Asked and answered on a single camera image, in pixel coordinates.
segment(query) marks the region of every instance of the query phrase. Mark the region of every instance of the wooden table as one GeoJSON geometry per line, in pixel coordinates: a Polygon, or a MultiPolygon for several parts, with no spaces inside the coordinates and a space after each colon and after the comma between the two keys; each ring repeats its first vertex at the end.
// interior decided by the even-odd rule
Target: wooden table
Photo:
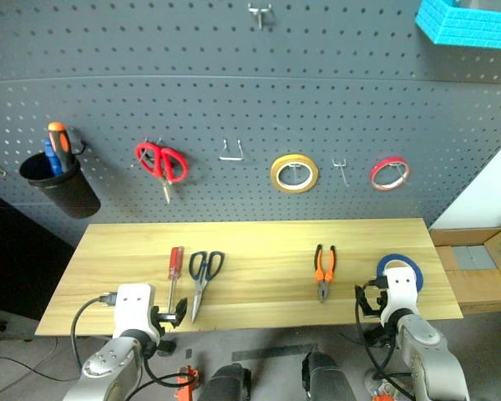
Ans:
{"type": "MultiPolygon", "coordinates": [[[[164,310],[173,246],[185,248],[174,299],[189,302],[189,313],[175,331],[353,323],[354,285],[373,277],[389,253],[409,256],[421,267],[425,286],[418,306],[426,319],[462,317],[422,219],[96,224],[83,235],[36,334],[67,335],[86,301],[124,283],[155,286],[155,304],[164,310]],[[325,303],[318,301],[313,278],[319,243],[337,249],[336,279],[325,303]],[[192,324],[195,284],[187,267],[196,251],[223,251],[226,258],[192,324]]],[[[325,251],[323,265],[327,262],[325,251]]],[[[113,308],[95,304],[83,313],[77,334],[112,331],[113,308]]]]}

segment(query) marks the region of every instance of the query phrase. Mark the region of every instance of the red scissors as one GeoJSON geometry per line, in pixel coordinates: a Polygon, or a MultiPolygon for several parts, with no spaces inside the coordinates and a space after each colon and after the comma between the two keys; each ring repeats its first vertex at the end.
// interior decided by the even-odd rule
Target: red scissors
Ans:
{"type": "Polygon", "coordinates": [[[141,165],[154,177],[159,178],[164,187],[164,195],[167,204],[170,203],[169,185],[173,182],[180,182],[190,172],[185,157],[171,148],[158,146],[150,142],[142,142],[135,147],[135,156],[141,165]],[[181,173],[175,176],[173,171],[173,160],[181,167],[181,173]]]}

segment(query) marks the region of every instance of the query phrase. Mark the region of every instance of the concrete floor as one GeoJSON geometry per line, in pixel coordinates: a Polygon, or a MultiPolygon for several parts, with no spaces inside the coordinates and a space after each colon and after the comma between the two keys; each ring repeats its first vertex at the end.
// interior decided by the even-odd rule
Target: concrete floor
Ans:
{"type": "MultiPolygon", "coordinates": [[[[466,316],[463,320],[436,321],[433,325],[443,331],[449,348],[463,366],[473,401],[501,401],[501,312],[466,316]]],[[[233,357],[252,371],[254,400],[304,400],[301,387],[301,361],[308,348],[330,353],[343,368],[358,401],[370,399],[363,387],[364,373],[371,364],[363,347],[349,343],[338,335],[342,332],[352,338],[353,326],[299,327],[256,330],[230,330],[219,332],[182,333],[167,335],[175,339],[178,347],[169,358],[153,357],[151,368],[159,375],[175,372],[178,367],[191,364],[200,370],[202,378],[209,378],[217,368],[231,363],[233,357]],[[253,358],[253,350],[276,348],[285,356],[253,358]]],[[[24,341],[0,341],[0,356],[16,358],[29,365],[37,364],[53,347],[53,338],[24,341]]],[[[99,349],[104,341],[99,338],[79,340],[84,358],[99,349]]],[[[383,356],[383,350],[376,350],[383,356]]],[[[390,371],[405,369],[398,353],[390,364],[390,371]]],[[[76,374],[67,338],[58,340],[53,356],[39,369],[59,378],[76,374]]],[[[0,388],[19,378],[26,369],[0,360],[0,388]]],[[[53,401],[60,400],[73,382],[56,383],[31,373],[21,382],[0,393],[0,401],[53,401]]],[[[173,399],[174,390],[157,385],[138,393],[134,401],[173,399]]],[[[200,388],[195,390],[195,399],[200,388]]]]}

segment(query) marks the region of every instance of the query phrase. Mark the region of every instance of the pliers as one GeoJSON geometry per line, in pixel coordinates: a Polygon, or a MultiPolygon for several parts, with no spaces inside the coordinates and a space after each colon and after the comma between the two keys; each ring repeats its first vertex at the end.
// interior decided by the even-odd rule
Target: pliers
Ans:
{"type": "Polygon", "coordinates": [[[332,245],[330,250],[330,266],[325,272],[321,268],[321,255],[323,254],[323,245],[319,244],[314,256],[314,277],[319,282],[318,295],[319,300],[324,302],[328,296],[328,284],[334,280],[334,271],[336,270],[336,248],[332,245]]]}

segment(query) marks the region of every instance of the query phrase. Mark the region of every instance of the scissors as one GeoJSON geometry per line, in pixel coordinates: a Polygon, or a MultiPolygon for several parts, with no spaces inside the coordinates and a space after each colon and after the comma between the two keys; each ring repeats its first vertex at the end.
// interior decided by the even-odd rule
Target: scissors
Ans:
{"type": "Polygon", "coordinates": [[[190,172],[185,157],[174,149],[158,146],[150,142],[141,142],[137,145],[135,147],[135,156],[151,175],[159,178],[168,205],[170,203],[169,185],[173,182],[182,181],[190,172]],[[173,160],[176,160],[182,168],[182,172],[178,176],[175,176],[173,171],[173,160]]]}
{"type": "Polygon", "coordinates": [[[195,298],[193,300],[193,312],[191,315],[191,321],[194,322],[199,311],[200,302],[202,301],[202,294],[206,289],[208,283],[214,279],[217,274],[219,274],[220,269],[223,266],[223,261],[225,261],[225,254],[219,251],[213,251],[208,256],[208,252],[200,251],[195,252],[190,258],[190,275],[195,280],[195,298]],[[198,270],[195,269],[195,258],[200,256],[200,264],[198,270]],[[212,267],[215,264],[214,258],[219,257],[219,264],[217,268],[212,272],[212,267]]]}

